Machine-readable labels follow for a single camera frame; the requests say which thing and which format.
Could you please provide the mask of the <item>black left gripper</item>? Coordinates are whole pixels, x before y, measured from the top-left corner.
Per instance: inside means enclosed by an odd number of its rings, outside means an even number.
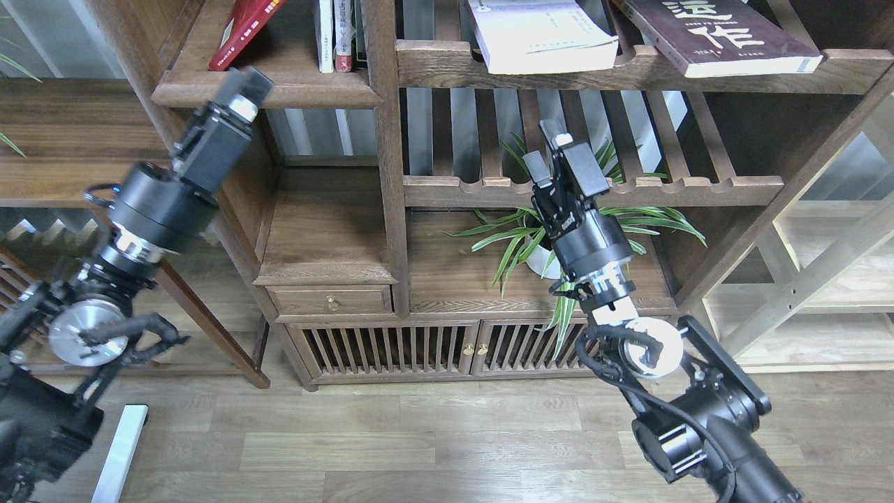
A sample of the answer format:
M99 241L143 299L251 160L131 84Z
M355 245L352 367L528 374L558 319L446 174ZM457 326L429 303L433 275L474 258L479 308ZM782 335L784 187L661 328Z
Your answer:
M108 209L127 256L178 254L219 209L214 192L249 146L251 123L274 83L254 67L230 68L221 102L198 109L175 144L172 168L140 161L121 184L89 186L84 198Z

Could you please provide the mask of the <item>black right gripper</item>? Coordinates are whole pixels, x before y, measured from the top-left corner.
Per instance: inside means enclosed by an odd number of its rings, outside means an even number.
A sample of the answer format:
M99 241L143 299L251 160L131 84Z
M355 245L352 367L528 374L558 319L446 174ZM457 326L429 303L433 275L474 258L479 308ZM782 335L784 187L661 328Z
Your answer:
M550 149L551 166L541 153L523 156L534 183L534 209L566 277L578 282L610 266L628 263L634 251L615 217L601 214L595 198L608 183L588 143L573 143L572 135L555 119L542 119L540 129Z

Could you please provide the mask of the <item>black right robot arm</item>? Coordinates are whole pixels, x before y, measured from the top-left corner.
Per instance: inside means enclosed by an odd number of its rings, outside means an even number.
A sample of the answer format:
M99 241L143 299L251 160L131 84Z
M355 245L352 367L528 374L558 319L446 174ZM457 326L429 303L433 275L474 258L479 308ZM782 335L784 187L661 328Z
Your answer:
M537 152L524 160L562 268L550 292L587 315L575 353L635 411L631 427L645 459L667 483L702 478L719 502L802 501L752 437L772 409L768 395L695 318L671 324L638 314L624 274L634 252L616 218L597 207L609 184L593 150L553 120L540 127L550 160Z

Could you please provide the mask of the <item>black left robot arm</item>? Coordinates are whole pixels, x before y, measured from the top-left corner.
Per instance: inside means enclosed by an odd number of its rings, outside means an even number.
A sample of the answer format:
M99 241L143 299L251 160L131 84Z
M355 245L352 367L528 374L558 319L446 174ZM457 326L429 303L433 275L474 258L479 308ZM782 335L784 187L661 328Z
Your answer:
M112 228L77 278L36 282L3 313L3 502L28 501L37 483L58 481L91 448L103 421L99 398L121 370L188 341L159 313L135 315L133 301L154 286L163 255L184 251L219 210L215 192L249 146L271 90L261 71L230 68L175 144L172 168L139 161L121 184L87 188ZM43 321L53 353L91 370L71 393L25 367L19 346Z

